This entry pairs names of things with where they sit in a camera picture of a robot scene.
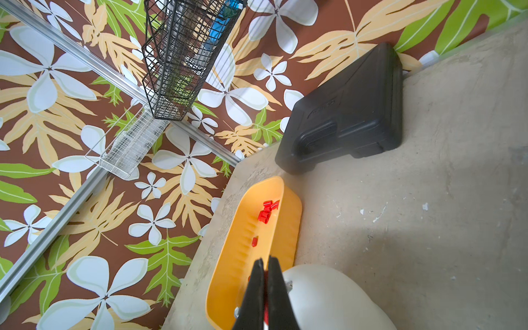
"black plastic case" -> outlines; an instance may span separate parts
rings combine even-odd
[[[275,162],[290,174],[350,154],[397,148],[402,141],[402,67],[383,43],[294,106]]]

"concrete floor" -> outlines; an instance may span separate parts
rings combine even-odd
[[[303,201],[295,263],[345,273],[398,329],[527,329],[528,21],[407,78],[403,93],[396,150],[302,176],[277,167],[277,146],[242,161],[163,329],[211,328],[205,297],[236,206],[273,175]]]

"orange tray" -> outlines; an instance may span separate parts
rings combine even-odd
[[[280,200],[267,224],[257,220],[263,202]],[[217,330],[230,330],[235,322],[234,309],[242,305],[248,277],[255,260],[277,257],[282,271],[294,264],[300,216],[299,197],[284,185],[280,176],[261,181],[244,194],[229,228],[222,252],[209,285],[205,313]],[[256,247],[251,246],[258,236]]]

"metal rail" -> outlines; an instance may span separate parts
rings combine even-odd
[[[0,281],[0,303],[16,288],[18,282],[24,278],[27,271],[35,264],[51,243],[53,243],[64,226],[70,222],[71,217],[86,199],[90,197],[97,184],[106,178],[107,174],[108,172],[105,169],[98,166],[53,218],[53,221],[15,262],[2,281]]]

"wire basket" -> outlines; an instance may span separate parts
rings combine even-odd
[[[242,0],[145,0],[143,87],[154,118],[185,117],[243,7]]]

